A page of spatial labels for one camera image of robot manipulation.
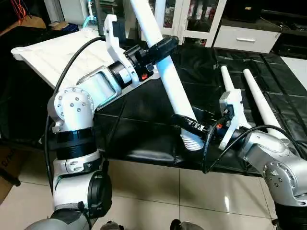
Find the wire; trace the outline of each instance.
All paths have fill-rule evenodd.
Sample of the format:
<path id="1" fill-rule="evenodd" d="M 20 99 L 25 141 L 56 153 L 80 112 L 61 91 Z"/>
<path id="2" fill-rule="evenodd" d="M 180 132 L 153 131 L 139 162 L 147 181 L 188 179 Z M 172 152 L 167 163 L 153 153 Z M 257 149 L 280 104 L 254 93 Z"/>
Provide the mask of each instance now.
<path id="1" fill-rule="evenodd" d="M 58 93 L 59 88 L 69 70 L 69 68 L 71 67 L 71 65 L 73 64 L 73 62 L 76 60 L 76 58 L 81 54 L 81 52 L 83 50 L 85 50 L 85 48 L 87 48 L 90 44 L 96 42 L 96 41 L 105 41 L 106 38 L 105 37 L 96 37 L 91 39 L 90 41 L 88 41 L 87 43 L 85 43 L 69 60 L 69 62 L 67 63 L 66 67 L 64 68 L 57 84 L 56 87 L 54 88 L 53 94 L 52 96 L 54 96 L 55 94 Z M 48 130 L 49 130 L 49 122 L 50 122 L 50 116 L 47 113 L 47 118 L 46 118 L 46 125 L 45 125 L 45 140 L 44 140 L 44 157 L 45 157 L 45 163 L 46 163 L 46 170 L 47 170 L 47 175 L 48 175 L 48 180 L 49 180 L 49 185 L 51 188 L 51 193 L 53 192 L 53 174 L 51 171 L 51 164 L 50 164 L 50 157 L 49 157 L 49 147 L 48 147 Z"/>
<path id="2" fill-rule="evenodd" d="M 14 8 L 15 14 L 18 17 L 19 24 L 23 23 L 24 18 L 26 17 L 26 11 L 21 4 L 21 0 L 11 0 L 11 4 Z"/>
<path id="3" fill-rule="evenodd" d="M 283 33 L 283 28 L 282 28 L 280 25 L 276 25 L 276 24 L 274 24 L 274 23 L 270 22 L 269 20 L 266 20 L 266 19 L 264 19 L 264 18 L 262 18 L 262 17 L 260 17 L 260 18 L 261 18 L 262 20 L 266 21 L 267 23 L 271 24 L 271 25 L 278 26 L 278 27 L 280 28 L 280 34 Z"/>
<path id="4" fill-rule="evenodd" d="M 228 150 L 230 150 L 231 147 L 233 147 L 234 144 L 236 144 L 239 140 L 241 140 L 242 138 L 245 138 L 249 133 L 252 133 L 256 130 L 261 130 L 261 129 L 265 129 L 265 128 L 271 128 L 271 129 L 275 129 L 279 132 L 281 132 L 282 134 L 284 134 L 294 145 L 295 149 L 298 152 L 298 156 L 302 157 L 303 153 L 301 151 L 301 149 L 299 148 L 297 142 L 293 139 L 293 137 L 288 134 L 286 131 L 284 131 L 282 128 L 276 127 L 276 126 L 271 126 L 271 125 L 261 125 L 261 126 L 256 126 L 253 128 L 250 128 L 249 130 L 245 131 L 244 133 L 242 133 L 240 136 L 238 136 L 233 142 L 231 142 L 231 144 L 229 146 L 226 147 L 226 149 L 224 149 L 224 151 L 219 155 L 219 157 L 212 163 L 212 165 L 209 167 L 208 170 L 203 170 L 204 173 L 208 173 L 212 170 L 212 168 L 217 164 L 218 161 L 220 161 L 220 159 L 228 152 Z"/>
<path id="5" fill-rule="evenodd" d="M 227 118 L 225 116 L 221 117 L 220 119 L 218 119 L 211 127 L 210 130 L 207 134 L 207 138 L 206 138 L 206 142 L 204 145 L 204 149 L 203 149 L 203 158 L 202 158 L 202 166 L 201 168 L 203 168 L 205 163 L 206 163 L 206 157 L 207 157 L 207 152 L 208 152 L 208 148 L 209 148 L 209 144 L 211 142 L 211 139 L 213 137 L 214 131 L 216 129 L 216 126 L 220 123 L 223 123 L 227 120 Z"/>

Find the cardboard box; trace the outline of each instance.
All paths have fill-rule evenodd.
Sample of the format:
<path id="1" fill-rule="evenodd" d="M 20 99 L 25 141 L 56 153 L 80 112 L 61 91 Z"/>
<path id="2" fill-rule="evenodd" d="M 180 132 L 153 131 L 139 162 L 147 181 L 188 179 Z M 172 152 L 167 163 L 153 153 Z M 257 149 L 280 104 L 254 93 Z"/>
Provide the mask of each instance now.
<path id="1" fill-rule="evenodd" d="M 0 168 L 13 177 L 18 177 L 22 164 L 29 156 L 28 151 L 11 149 L 0 145 Z M 0 204 L 4 201 L 13 185 L 0 176 Z"/>

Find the electronics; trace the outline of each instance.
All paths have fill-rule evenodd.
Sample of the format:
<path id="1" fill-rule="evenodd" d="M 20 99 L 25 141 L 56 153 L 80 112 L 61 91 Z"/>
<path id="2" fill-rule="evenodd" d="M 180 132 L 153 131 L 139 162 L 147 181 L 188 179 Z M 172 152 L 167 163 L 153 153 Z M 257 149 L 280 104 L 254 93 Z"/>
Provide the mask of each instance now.
<path id="1" fill-rule="evenodd" d="M 225 15 L 236 21 L 254 23 L 260 18 L 263 0 L 228 0 Z"/>
<path id="2" fill-rule="evenodd" d="M 307 19 L 307 11 L 302 0 L 268 0 L 263 4 L 261 14 Z"/>

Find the black cable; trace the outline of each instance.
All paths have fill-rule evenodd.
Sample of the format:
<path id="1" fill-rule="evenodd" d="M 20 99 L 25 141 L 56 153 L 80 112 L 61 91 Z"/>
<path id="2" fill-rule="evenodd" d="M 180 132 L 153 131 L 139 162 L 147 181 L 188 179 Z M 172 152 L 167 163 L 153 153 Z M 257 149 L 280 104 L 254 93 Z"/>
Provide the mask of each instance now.
<path id="1" fill-rule="evenodd" d="M 81 52 L 83 50 L 85 50 L 85 48 L 87 48 L 90 44 L 99 41 L 99 40 L 103 40 L 105 41 L 106 38 L 105 37 L 96 37 L 91 39 L 90 41 L 88 41 L 87 43 L 85 43 L 73 56 L 72 58 L 69 60 L 68 64 L 66 65 L 66 67 L 64 68 L 57 84 L 56 87 L 54 88 L 53 94 L 52 96 L 54 96 L 55 94 L 58 93 L 59 91 L 59 87 L 61 86 L 69 68 L 71 67 L 71 65 L 73 64 L 73 62 L 76 60 L 76 58 L 81 54 Z M 47 118 L 46 118 L 46 125 L 45 125 L 45 141 L 44 141 L 44 157 L 45 157 L 45 163 L 46 163 L 46 169 L 47 169 L 47 175 L 48 175 L 48 180 L 49 180 L 49 185 L 51 188 L 51 193 L 52 193 L 52 185 L 53 185 L 53 175 L 52 175 L 52 171 L 51 171 L 51 167 L 50 167 L 50 157 L 49 157 L 49 148 L 48 148 L 48 129 L 49 129 L 49 121 L 50 121 L 50 117 L 47 114 Z"/>
<path id="2" fill-rule="evenodd" d="M 219 157 L 212 163 L 212 165 L 209 167 L 209 169 L 207 171 L 205 171 L 204 173 L 208 173 L 212 170 L 212 168 L 217 164 L 217 162 L 228 152 L 228 150 L 230 150 L 231 147 L 233 147 L 234 144 L 236 144 L 239 140 L 241 140 L 242 138 L 245 138 L 249 133 L 252 133 L 256 130 L 260 130 L 260 129 L 265 129 L 265 128 L 271 128 L 271 129 L 275 129 L 279 132 L 281 132 L 283 135 L 285 135 L 294 145 L 295 149 L 297 150 L 298 154 L 300 157 L 303 156 L 303 153 L 301 152 L 301 149 L 299 148 L 299 146 L 297 145 L 296 141 L 293 139 L 293 137 L 288 134 L 286 131 L 284 131 L 282 128 L 276 127 L 276 126 L 271 126 L 271 125 L 261 125 L 261 126 L 256 126 L 253 128 L 250 128 L 249 130 L 245 131 L 244 133 L 242 133 L 240 136 L 238 136 L 233 142 L 231 142 L 231 144 L 229 146 L 226 147 L 226 149 L 224 149 L 224 151 L 219 155 Z"/>
<path id="3" fill-rule="evenodd" d="M 201 168 L 203 169 L 204 166 L 206 166 L 206 158 L 207 158 L 207 152 L 208 152 L 208 148 L 209 148 L 209 144 L 211 142 L 211 139 L 213 137 L 213 134 L 214 134 L 214 131 L 216 129 L 216 126 L 220 123 L 223 123 L 227 120 L 227 118 L 225 116 L 222 116 L 220 119 L 218 119 L 211 127 L 210 127 L 210 130 L 207 134 L 207 138 L 206 138 L 206 141 L 205 141 L 205 145 L 204 145 L 204 148 L 203 148 L 203 158 L 202 158 L 202 165 L 201 165 Z"/>

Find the bottle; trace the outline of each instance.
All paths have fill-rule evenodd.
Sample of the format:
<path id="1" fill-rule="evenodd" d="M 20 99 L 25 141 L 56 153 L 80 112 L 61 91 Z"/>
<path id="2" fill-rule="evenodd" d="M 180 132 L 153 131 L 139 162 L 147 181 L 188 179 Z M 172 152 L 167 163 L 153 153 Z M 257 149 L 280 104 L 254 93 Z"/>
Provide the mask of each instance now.
<path id="1" fill-rule="evenodd" d="M 189 12 L 188 12 L 188 18 L 192 18 L 195 4 L 196 4 L 195 0 L 191 0 Z"/>
<path id="2" fill-rule="evenodd" d="M 203 2 L 199 1 L 197 10 L 196 10 L 196 20 L 200 20 L 202 16 L 202 7 L 203 7 Z"/>

